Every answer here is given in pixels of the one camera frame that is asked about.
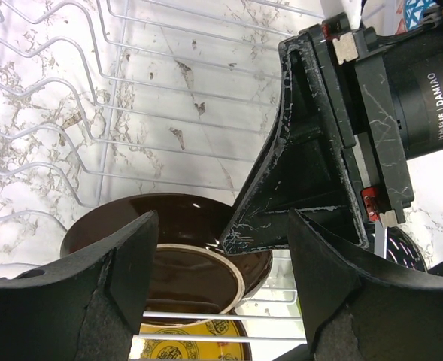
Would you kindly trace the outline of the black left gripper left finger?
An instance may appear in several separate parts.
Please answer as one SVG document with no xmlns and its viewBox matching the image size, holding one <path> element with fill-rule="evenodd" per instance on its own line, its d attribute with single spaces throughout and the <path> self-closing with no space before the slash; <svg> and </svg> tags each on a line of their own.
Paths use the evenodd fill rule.
<svg viewBox="0 0 443 361">
<path fill-rule="evenodd" d="M 128 359 L 158 231 L 149 211 L 55 262 L 0 278 L 0 360 Z"/>
</svg>

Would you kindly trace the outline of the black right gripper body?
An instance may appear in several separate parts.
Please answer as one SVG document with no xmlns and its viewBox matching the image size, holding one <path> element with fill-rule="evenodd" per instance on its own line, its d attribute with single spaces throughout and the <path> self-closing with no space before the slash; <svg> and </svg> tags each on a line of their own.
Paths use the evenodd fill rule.
<svg viewBox="0 0 443 361">
<path fill-rule="evenodd" d="M 395 35 L 353 28 L 348 15 L 323 30 L 353 128 L 363 213 L 392 227 L 414 201 L 410 159 L 443 150 L 443 1 Z"/>
</svg>

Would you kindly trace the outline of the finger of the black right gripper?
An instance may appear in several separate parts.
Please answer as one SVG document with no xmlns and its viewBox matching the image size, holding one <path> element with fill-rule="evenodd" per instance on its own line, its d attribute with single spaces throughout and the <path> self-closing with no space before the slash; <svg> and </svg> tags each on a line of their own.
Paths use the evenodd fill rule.
<svg viewBox="0 0 443 361">
<path fill-rule="evenodd" d="M 220 236 L 223 249 L 233 255 L 287 247 L 290 209 L 368 247 L 355 138 L 334 51 L 322 29 L 310 28 L 281 42 L 278 53 L 278 112 Z"/>
</svg>

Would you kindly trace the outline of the plain black plate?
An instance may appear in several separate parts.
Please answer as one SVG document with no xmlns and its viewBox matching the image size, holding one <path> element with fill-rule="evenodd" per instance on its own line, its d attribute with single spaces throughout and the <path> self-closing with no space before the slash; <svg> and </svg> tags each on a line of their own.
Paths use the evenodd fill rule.
<svg viewBox="0 0 443 361">
<path fill-rule="evenodd" d="M 399 227 L 387 229 L 386 259 L 406 268 L 427 272 L 425 260 L 416 243 Z"/>
</svg>

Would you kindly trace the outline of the blue patterned bowl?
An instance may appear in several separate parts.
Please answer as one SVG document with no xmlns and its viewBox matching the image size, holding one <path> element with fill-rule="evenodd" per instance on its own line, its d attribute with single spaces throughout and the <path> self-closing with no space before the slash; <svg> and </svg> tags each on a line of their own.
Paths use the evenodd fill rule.
<svg viewBox="0 0 443 361">
<path fill-rule="evenodd" d="M 399 0 L 396 2 L 396 34 L 410 31 L 419 26 L 423 12 L 436 5 L 431 0 Z"/>
</svg>

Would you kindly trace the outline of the yellow patterned black plate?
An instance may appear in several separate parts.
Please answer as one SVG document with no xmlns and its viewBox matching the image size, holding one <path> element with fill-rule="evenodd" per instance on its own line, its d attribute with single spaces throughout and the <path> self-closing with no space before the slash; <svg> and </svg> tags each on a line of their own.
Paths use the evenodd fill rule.
<svg viewBox="0 0 443 361">
<path fill-rule="evenodd" d="M 244 324 L 235 311 L 148 311 L 132 339 L 130 360 L 251 360 Z"/>
</svg>

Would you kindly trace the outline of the lime green plate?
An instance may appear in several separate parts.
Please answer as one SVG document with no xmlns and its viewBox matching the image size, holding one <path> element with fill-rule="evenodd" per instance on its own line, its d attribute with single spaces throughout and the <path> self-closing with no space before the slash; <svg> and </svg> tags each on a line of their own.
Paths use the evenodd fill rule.
<svg viewBox="0 0 443 361">
<path fill-rule="evenodd" d="M 302 318 L 302 306 L 301 306 L 301 302 L 300 302 L 299 293 L 297 293 L 297 295 L 296 295 L 296 307 L 299 312 L 299 316 Z"/>
</svg>

